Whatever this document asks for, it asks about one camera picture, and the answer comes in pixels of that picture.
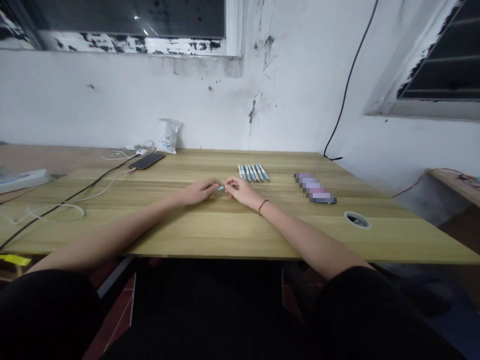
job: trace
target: smartphone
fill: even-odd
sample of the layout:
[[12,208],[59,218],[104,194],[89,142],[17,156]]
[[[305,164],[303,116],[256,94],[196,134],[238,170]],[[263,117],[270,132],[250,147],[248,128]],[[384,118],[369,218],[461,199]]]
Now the smartphone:
[[130,169],[135,168],[139,170],[145,170],[164,157],[165,157],[164,154],[160,154],[158,152],[152,152],[151,154],[148,154],[147,156],[142,157],[140,160],[135,161],[133,164],[129,165],[128,167]]

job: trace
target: orange cable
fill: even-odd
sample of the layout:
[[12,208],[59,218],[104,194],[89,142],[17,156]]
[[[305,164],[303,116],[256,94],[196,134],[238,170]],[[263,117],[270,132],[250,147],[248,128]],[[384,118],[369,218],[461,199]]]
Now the orange cable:
[[437,168],[434,168],[434,169],[430,169],[430,170],[427,170],[425,171],[419,178],[418,180],[416,181],[416,183],[414,183],[412,186],[410,186],[409,188],[406,188],[405,190],[403,191],[400,191],[398,194],[396,195],[393,195],[391,198],[396,198],[398,195],[401,195],[403,193],[406,193],[407,191],[413,189],[414,187],[416,187],[420,181],[422,181],[422,179],[424,178],[425,175],[427,175],[428,173],[431,173],[432,171],[435,171],[435,170],[449,170],[449,171],[453,171],[455,173],[459,173],[461,175],[465,175],[467,178],[470,178],[470,179],[476,179],[476,177],[473,177],[473,176],[470,176],[470,175],[466,175],[464,174],[463,172],[461,171],[458,171],[458,170],[454,170],[454,169],[450,169],[448,167],[437,167]]

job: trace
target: pen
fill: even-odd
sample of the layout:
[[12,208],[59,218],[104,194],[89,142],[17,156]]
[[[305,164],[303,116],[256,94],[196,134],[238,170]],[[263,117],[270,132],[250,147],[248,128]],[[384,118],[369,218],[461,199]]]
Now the pen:
[[251,175],[251,179],[253,180],[254,183],[256,183],[257,178],[255,177],[254,170],[249,164],[247,164],[247,166],[248,166],[248,171],[250,172],[250,175]]
[[265,175],[266,179],[267,179],[268,181],[270,181],[269,175],[268,175],[267,172],[265,171],[265,169],[264,169],[264,167],[262,166],[262,164],[258,164],[258,166],[260,167],[261,172],[263,173],[263,175]]
[[258,175],[260,175],[261,182],[264,182],[264,176],[262,175],[262,171],[259,168],[259,165],[256,165],[256,169],[258,170]]
[[242,175],[242,168],[240,167],[240,164],[238,164],[238,174],[240,175],[240,177],[243,179],[244,176]]
[[257,170],[255,170],[255,165],[251,164],[250,169],[251,169],[251,171],[253,171],[253,174],[254,174],[255,177],[256,177],[256,182],[259,183],[259,182],[260,182],[260,179],[259,179],[259,176],[257,175]]
[[244,165],[243,167],[245,168],[246,176],[248,177],[248,182],[251,183],[251,182],[252,182],[252,179],[250,178],[249,167],[246,166],[246,165]]

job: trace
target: white cable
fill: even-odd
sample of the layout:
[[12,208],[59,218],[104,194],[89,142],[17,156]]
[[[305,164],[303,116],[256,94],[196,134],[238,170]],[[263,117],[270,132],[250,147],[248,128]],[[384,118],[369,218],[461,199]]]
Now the white cable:
[[[150,155],[151,153],[154,153],[157,150],[154,147],[154,145],[155,143],[153,142],[153,140],[145,141],[140,149],[146,149],[146,150],[149,150],[149,152],[143,156],[139,156],[138,158],[140,159],[147,155]],[[125,160],[125,159],[132,159],[134,156],[135,156],[135,151],[130,151],[125,153],[124,151],[121,151],[121,150],[110,150],[110,151],[107,151],[105,154],[103,154],[101,158],[105,160]]]
[[[110,184],[108,184],[108,186],[102,190],[101,192],[99,192],[98,194],[96,195],[93,195],[93,196],[89,196],[89,197],[86,197],[86,198],[83,198],[83,199],[79,199],[79,200],[75,200],[76,203],[80,203],[80,202],[83,202],[83,201],[86,201],[86,200],[90,200],[90,199],[93,199],[93,198],[96,198],[100,195],[102,195],[104,192],[106,192],[112,185],[113,183],[122,175],[124,174],[131,174],[133,173],[134,171],[136,170],[135,167],[133,167],[132,169],[128,170],[128,171],[124,171],[124,172],[121,172],[119,173],[117,176],[115,176],[115,178],[110,182]],[[45,209],[45,208],[48,208],[48,207],[56,207],[56,206],[65,206],[65,207],[71,207],[71,208],[75,208],[77,210],[80,211],[81,215],[77,218],[74,218],[74,219],[71,219],[71,220],[51,220],[51,219],[46,219],[42,216],[38,216],[36,214],[37,211],[39,210],[42,210],[42,209]],[[54,222],[54,223],[68,223],[68,222],[73,222],[73,221],[77,221],[81,218],[83,218],[85,216],[85,210],[83,210],[80,206],[77,206],[77,205],[73,205],[73,204],[66,204],[66,203],[60,203],[60,204],[55,204],[55,205],[45,205],[45,206],[41,206],[41,207],[37,207],[36,209],[32,210],[30,209],[30,205],[27,205],[26,206],[26,212],[27,214],[22,217],[20,220],[18,221],[15,221],[14,219],[12,219],[11,217],[9,217],[8,215],[4,214],[4,213],[0,213],[4,218],[8,219],[8,221],[10,221],[12,224],[14,225],[18,225],[20,224],[22,221],[24,221],[25,219],[27,219],[28,217],[34,217],[34,218],[37,218],[37,219],[40,219],[40,220],[43,220],[43,221],[46,221],[46,222]]]
[[75,200],[75,202],[79,203],[79,202],[82,202],[82,201],[85,201],[85,200],[90,200],[90,199],[96,198],[97,196],[102,195],[104,192],[106,192],[113,185],[115,180],[117,180],[119,177],[121,177],[122,175],[124,175],[126,173],[128,173],[128,171],[124,171],[124,172],[119,173],[117,176],[115,176],[115,178],[111,181],[111,183],[103,191],[99,192],[98,194],[90,196],[90,197],[86,197],[86,198],[83,198],[83,199]]
[[[45,208],[56,207],[56,206],[66,206],[66,207],[75,208],[78,211],[80,211],[81,215],[79,217],[75,218],[75,219],[72,219],[72,220],[51,220],[51,219],[43,218],[43,217],[38,216],[36,214],[36,212],[39,211],[39,210],[42,210],[42,209],[45,209]],[[51,222],[54,222],[54,223],[68,223],[68,222],[72,222],[72,221],[77,221],[85,215],[85,210],[83,210],[80,206],[72,205],[72,204],[45,205],[45,206],[37,207],[34,210],[30,209],[30,205],[27,205],[26,206],[26,212],[27,212],[27,214],[18,221],[13,220],[11,217],[9,217],[8,215],[6,215],[4,213],[2,213],[2,215],[3,215],[4,218],[8,219],[8,221],[10,221],[14,225],[20,224],[22,221],[24,221],[28,217],[34,217],[34,218],[37,218],[37,219],[40,219],[40,220],[51,221]]]

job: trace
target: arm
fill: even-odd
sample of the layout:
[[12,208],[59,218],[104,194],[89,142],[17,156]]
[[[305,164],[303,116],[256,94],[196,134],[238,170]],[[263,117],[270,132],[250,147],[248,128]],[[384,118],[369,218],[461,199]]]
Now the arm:
[[[231,198],[258,211],[264,202],[245,179],[231,177],[225,181],[225,191]],[[296,252],[327,280],[343,271],[361,266],[372,269],[355,252],[306,222],[283,212],[270,201],[263,204],[260,214],[282,234]]]
[[121,254],[167,214],[212,197],[222,183],[197,181],[182,191],[68,243],[35,264],[28,273],[46,269],[86,272]]

